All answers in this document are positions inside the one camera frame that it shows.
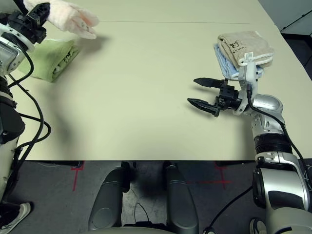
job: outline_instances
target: green towel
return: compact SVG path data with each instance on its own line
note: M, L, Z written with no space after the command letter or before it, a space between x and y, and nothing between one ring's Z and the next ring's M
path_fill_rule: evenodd
M31 76L53 82L78 53L79 49L74 46L73 40L46 39L37 44L34 52L29 54L35 67ZM19 70L27 74L29 69L29 62L24 59Z

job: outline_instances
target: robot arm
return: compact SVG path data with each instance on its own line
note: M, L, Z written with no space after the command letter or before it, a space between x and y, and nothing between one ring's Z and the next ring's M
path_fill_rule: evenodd
M25 58L26 51L46 36L43 24L49 16L50 4L36 6L28 15L19 11L8 17L8 24L0 23L0 201L7 186L19 136L25 124L15 110L16 103L5 78Z
M310 194L299 161L292 154L291 143L280 124L285 124L283 105L273 96L257 93L254 62L248 62L247 66L240 68L238 80L240 91L229 86L227 80L195 79L196 83L219 88L220 92L214 105L193 98L188 101L215 117L218 117L220 110L226 109L232 109L235 115L244 113L252 117L257 153L257 166L253 172L253 199L257 206L266 208L268 233L295 233L299 230L311 233L312 214L307 212Z

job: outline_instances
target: blue towel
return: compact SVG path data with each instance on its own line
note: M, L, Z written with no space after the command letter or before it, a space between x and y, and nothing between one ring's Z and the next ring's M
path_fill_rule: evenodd
M238 70L236 70L236 68L231 63L231 61L229 61L226 57L224 57L218 44L214 45L214 51L219 61L223 76L226 79L238 80L238 73L239 73ZM260 78L262 74L263 74L263 69L257 66L257 78Z

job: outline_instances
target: beige towel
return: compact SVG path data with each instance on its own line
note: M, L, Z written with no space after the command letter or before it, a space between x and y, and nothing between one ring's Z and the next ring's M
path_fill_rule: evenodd
M218 44L223 55L237 70L247 65L250 52L256 65L268 66L273 60L274 49L256 31L222 34L218 36Z

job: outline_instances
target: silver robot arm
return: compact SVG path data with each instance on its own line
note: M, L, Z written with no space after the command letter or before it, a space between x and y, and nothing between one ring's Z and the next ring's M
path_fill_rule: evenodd
M220 89L214 105L189 98L188 101L200 110L215 117L220 110L232 109L235 115L250 115L256 149L257 167L253 172L253 199L257 206L266 209L266 226L269 234L312 233L310 194L303 178L299 161L292 153L292 146L281 125L274 118L253 110L248 104L251 91L252 106L285 123L283 105L270 95L260 95L256 66L248 62L239 70L241 90L228 85L227 80L198 78L194 81L205 87Z

